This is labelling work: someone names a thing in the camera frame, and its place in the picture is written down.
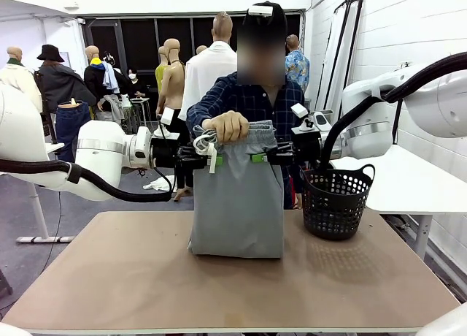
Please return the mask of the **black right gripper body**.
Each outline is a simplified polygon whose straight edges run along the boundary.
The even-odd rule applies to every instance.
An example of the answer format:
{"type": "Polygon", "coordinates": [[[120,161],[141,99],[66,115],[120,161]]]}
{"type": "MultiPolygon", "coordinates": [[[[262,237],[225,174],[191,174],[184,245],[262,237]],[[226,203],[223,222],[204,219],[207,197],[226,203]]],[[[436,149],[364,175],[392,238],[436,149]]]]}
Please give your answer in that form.
{"type": "Polygon", "coordinates": [[[278,165],[302,164],[315,162],[321,153],[321,135],[318,131],[294,134],[291,141],[279,141],[278,144],[291,144],[290,153],[277,154],[278,165]]]}

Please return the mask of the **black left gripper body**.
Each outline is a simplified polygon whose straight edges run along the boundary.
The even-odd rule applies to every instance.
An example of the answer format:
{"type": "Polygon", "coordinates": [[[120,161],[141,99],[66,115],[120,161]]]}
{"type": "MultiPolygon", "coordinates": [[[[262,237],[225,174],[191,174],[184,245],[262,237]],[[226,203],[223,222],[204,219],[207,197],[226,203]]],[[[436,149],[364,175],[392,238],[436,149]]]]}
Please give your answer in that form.
{"type": "Polygon", "coordinates": [[[152,156],[155,167],[184,170],[203,169],[195,166],[195,156],[181,156],[180,142],[177,140],[153,137],[151,139],[152,156]]]}

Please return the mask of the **person's right hand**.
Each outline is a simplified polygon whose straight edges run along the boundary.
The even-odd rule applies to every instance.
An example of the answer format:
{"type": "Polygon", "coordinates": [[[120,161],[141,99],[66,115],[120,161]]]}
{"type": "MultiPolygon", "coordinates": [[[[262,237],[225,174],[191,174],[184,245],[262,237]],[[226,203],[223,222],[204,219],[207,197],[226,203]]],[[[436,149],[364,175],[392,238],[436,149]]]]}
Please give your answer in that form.
{"type": "Polygon", "coordinates": [[[219,144],[244,139],[249,132],[249,121],[239,112],[228,111],[214,118],[203,120],[205,130],[215,130],[219,144]]]}

